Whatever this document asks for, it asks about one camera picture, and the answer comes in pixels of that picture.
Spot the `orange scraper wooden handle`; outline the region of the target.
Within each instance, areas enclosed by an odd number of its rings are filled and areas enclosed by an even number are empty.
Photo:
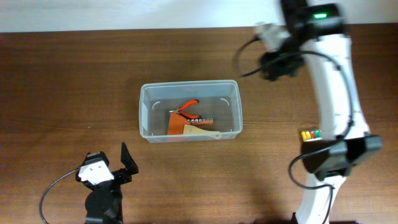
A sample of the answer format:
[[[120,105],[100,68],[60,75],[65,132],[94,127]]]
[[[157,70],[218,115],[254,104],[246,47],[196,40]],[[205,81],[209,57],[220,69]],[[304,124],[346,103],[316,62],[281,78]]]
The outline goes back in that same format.
[[[169,119],[168,135],[202,135],[213,139],[220,139],[219,131],[209,131],[200,128],[200,126],[190,125],[187,118],[179,114],[171,113]]]

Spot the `clear case of screwdrivers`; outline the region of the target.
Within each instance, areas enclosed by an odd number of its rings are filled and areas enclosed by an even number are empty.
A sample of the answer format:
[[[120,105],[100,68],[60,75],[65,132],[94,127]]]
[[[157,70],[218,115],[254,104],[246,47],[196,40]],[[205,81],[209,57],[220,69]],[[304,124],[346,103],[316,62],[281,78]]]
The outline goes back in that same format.
[[[302,142],[321,140],[321,131],[319,129],[302,130],[300,132]]]

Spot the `orange socket bit rail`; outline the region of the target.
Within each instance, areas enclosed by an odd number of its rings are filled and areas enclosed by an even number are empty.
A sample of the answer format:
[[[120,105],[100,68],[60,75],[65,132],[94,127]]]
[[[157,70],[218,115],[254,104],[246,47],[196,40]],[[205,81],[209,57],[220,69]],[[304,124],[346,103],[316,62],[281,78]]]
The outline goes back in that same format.
[[[213,118],[198,118],[198,119],[188,119],[190,125],[200,126],[200,125],[212,125],[214,123]]]

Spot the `small red-handled cutters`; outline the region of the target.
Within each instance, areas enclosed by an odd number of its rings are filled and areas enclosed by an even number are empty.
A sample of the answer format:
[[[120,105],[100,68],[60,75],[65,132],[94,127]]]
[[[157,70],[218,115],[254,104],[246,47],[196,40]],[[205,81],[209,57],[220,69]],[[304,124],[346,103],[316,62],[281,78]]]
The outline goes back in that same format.
[[[199,100],[189,100],[186,103],[184,103],[182,106],[178,107],[177,109],[170,110],[170,113],[179,114],[180,116],[183,116],[184,118],[187,118],[187,119],[201,119],[200,115],[188,114],[188,113],[184,112],[184,110],[187,109],[188,107],[197,105],[197,104],[199,104]]]

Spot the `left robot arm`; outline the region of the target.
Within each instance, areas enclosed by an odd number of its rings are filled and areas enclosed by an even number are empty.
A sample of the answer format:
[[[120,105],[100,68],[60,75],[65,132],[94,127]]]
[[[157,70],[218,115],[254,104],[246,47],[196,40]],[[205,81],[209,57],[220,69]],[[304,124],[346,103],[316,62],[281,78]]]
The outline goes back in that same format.
[[[85,200],[87,224],[123,224],[121,186],[130,183],[139,168],[124,142],[121,143],[123,168],[111,171],[103,151],[88,153],[78,168],[75,179],[91,190]]]

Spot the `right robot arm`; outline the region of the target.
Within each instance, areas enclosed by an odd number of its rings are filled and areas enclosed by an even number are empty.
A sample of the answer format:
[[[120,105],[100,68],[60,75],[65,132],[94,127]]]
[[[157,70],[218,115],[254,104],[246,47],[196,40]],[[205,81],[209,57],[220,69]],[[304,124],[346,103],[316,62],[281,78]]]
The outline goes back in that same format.
[[[266,80],[310,71],[320,111],[320,131],[304,141],[298,157],[307,171],[304,195],[293,223],[328,223],[337,192],[352,169],[381,150],[361,111],[351,64],[351,39],[335,3],[282,1],[286,28],[267,26],[260,61]]]

